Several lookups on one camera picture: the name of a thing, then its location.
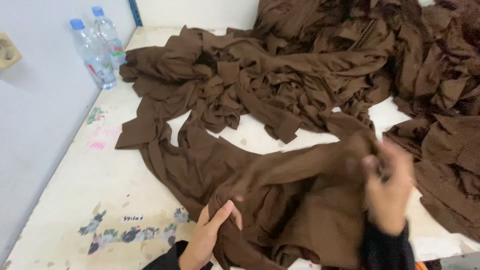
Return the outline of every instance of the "plastic water bottle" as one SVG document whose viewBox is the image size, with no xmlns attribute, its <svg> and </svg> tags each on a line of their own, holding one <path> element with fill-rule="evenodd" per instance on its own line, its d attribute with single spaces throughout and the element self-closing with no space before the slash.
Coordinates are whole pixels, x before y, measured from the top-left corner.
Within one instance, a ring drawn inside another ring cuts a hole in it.
<svg viewBox="0 0 480 270">
<path fill-rule="evenodd" d="M 112 65 L 102 50 L 102 44 L 85 29 L 80 19 L 71 19 L 70 25 L 75 30 L 75 47 L 85 66 L 99 88 L 111 89 L 117 85 Z"/>
<path fill-rule="evenodd" d="M 95 15 L 95 29 L 98 31 L 107 47 L 107 52 L 112 60 L 113 68 L 118 70 L 120 65 L 127 61 L 125 60 L 125 51 L 123 50 L 121 41 L 117 37 L 117 29 L 113 22 L 105 17 L 101 7 L 93 7 L 92 12 L 93 15 Z"/>
</svg>

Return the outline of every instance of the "black sleeve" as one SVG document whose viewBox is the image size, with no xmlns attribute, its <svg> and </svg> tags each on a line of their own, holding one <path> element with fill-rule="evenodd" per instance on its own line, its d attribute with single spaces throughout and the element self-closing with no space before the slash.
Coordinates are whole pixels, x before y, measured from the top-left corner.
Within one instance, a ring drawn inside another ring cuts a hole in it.
<svg viewBox="0 0 480 270">
<path fill-rule="evenodd" d="M 149 263 L 143 270 L 180 270 L 179 257 L 187 247 L 187 241 L 178 241 L 172 248 L 162 256 Z M 202 270 L 210 270 L 213 264 L 208 262 Z"/>
<path fill-rule="evenodd" d="M 367 222 L 360 256 L 368 270 L 414 270 L 415 259 L 408 241 L 408 222 L 398 236 L 381 232 Z"/>
</svg>

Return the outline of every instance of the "brown fabric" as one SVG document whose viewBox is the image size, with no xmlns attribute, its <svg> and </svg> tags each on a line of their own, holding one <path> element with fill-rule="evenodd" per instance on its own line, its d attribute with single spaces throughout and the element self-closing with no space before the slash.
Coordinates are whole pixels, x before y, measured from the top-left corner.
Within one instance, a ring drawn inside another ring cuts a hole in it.
<svg viewBox="0 0 480 270">
<path fill-rule="evenodd" d="M 475 0 L 261 0 L 254 28 L 215 36 L 184 27 L 164 47 L 127 52 L 124 81 L 143 97 L 117 148 L 147 167 L 197 220 L 235 194 L 245 227 L 218 233 L 223 268 L 282 269 L 297 258 L 356 268 L 361 157 L 375 153 L 368 109 L 396 96 L 414 117 L 386 135 L 418 159 L 422 203 L 479 240 L 480 5 Z M 341 112 L 332 112 L 339 107 Z M 166 121 L 192 110 L 169 143 Z M 341 141 L 256 155 L 206 132 L 251 113 L 285 143 L 298 128 Z"/>
</svg>

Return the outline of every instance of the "handwritten label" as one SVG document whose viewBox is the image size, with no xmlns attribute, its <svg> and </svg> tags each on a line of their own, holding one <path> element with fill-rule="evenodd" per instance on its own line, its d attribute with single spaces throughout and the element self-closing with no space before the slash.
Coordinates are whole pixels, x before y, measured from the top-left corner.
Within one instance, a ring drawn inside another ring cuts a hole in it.
<svg viewBox="0 0 480 270">
<path fill-rule="evenodd" d="M 120 222 L 131 222 L 131 221 L 141 221 L 144 219 L 144 216 L 123 216 L 120 218 Z"/>
</svg>

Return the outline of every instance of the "blue metal frame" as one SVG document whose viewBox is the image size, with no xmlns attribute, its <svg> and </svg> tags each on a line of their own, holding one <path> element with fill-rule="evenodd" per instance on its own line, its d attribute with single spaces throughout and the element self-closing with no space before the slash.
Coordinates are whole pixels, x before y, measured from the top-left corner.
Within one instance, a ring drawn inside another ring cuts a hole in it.
<svg viewBox="0 0 480 270">
<path fill-rule="evenodd" d="M 130 8 L 132 9 L 133 19 L 137 26 L 143 26 L 142 19 L 140 18 L 140 13 L 138 12 L 137 2 L 135 0 L 128 0 L 130 3 Z"/>
</svg>

